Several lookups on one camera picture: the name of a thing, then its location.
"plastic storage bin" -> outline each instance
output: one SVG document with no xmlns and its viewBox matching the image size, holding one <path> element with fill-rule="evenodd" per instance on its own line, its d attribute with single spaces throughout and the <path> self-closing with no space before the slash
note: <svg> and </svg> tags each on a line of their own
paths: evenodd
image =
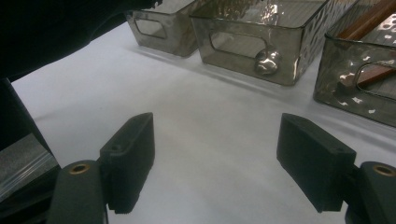
<svg viewBox="0 0 396 224">
<path fill-rule="evenodd" d="M 181 57 L 197 48 L 189 15 L 207 0 L 163 1 L 154 9 L 125 13 L 137 43 Z"/>
<path fill-rule="evenodd" d="M 326 34 L 314 98 L 396 127 L 396 14 L 360 40 L 337 37 L 377 2 L 359 1 Z"/>
<path fill-rule="evenodd" d="M 294 85 L 324 34 L 354 0 L 213 0 L 191 14 L 201 58 L 248 76 Z"/>
</svg>

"white tablecloth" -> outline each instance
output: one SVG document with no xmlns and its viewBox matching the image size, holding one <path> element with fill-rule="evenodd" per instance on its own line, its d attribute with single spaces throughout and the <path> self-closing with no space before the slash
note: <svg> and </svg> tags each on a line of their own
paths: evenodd
<svg viewBox="0 0 396 224">
<path fill-rule="evenodd" d="M 125 23 L 13 83 L 62 165 L 96 160 L 130 117 L 154 113 L 156 159 L 121 223 L 345 223 L 317 214 L 276 160 L 281 114 L 311 119 L 358 152 L 396 166 L 394 128 L 312 99 L 319 57 L 281 87 L 139 47 Z"/>
</svg>

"screw hole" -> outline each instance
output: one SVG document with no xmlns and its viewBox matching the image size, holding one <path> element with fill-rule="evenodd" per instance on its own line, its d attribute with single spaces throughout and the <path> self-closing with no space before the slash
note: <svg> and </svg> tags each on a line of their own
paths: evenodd
<svg viewBox="0 0 396 224">
<path fill-rule="evenodd" d="M 86 172 L 87 170 L 90 169 L 90 166 L 88 164 L 78 164 L 75 165 L 71 170 L 70 170 L 70 174 L 71 175 L 79 175 L 82 174 L 84 172 Z"/>
<path fill-rule="evenodd" d="M 387 175 L 387 176 L 396 176 L 396 171 L 394 171 L 393 169 L 389 168 L 388 166 L 384 166 L 384 165 L 376 165 L 373 167 L 373 169 L 381 174 L 381 175 Z"/>
</svg>

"gray translucent container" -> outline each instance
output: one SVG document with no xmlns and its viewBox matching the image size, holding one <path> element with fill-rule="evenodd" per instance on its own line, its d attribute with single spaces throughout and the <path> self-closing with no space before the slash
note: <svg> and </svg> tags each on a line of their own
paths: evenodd
<svg viewBox="0 0 396 224">
<path fill-rule="evenodd" d="M 326 34 L 314 98 L 396 127 L 396 14 L 359 41 L 337 38 L 376 2 L 360 0 Z"/>
<path fill-rule="evenodd" d="M 181 57 L 197 48 L 189 15 L 208 0 L 169 0 L 154 9 L 125 13 L 137 43 Z"/>
<path fill-rule="evenodd" d="M 204 63 L 294 85 L 354 0 L 213 0 L 191 14 Z"/>
</svg>

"wooden stick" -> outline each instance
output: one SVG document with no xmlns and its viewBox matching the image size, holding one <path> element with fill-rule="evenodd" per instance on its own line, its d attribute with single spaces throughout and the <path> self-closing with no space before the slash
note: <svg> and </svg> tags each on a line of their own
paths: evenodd
<svg viewBox="0 0 396 224">
<path fill-rule="evenodd" d="M 394 12 L 396 12 L 396 0 L 381 0 L 338 34 L 337 37 L 360 40 Z"/>
<path fill-rule="evenodd" d="M 375 29 L 381 22 L 396 12 L 396 0 L 381 0 L 373 5 L 367 12 L 358 17 L 350 26 L 338 34 L 338 38 L 347 40 L 360 40 Z M 395 69 L 377 65 L 374 69 L 364 72 L 358 80 L 358 85 L 368 86 L 394 74 Z"/>
<path fill-rule="evenodd" d="M 370 84 L 376 83 L 377 81 L 381 81 L 388 76 L 392 76 L 396 74 L 396 70 L 386 67 L 384 65 L 371 65 L 371 68 L 368 70 L 364 70 L 361 72 L 359 76 L 358 85 L 361 88 L 367 87 Z"/>
</svg>

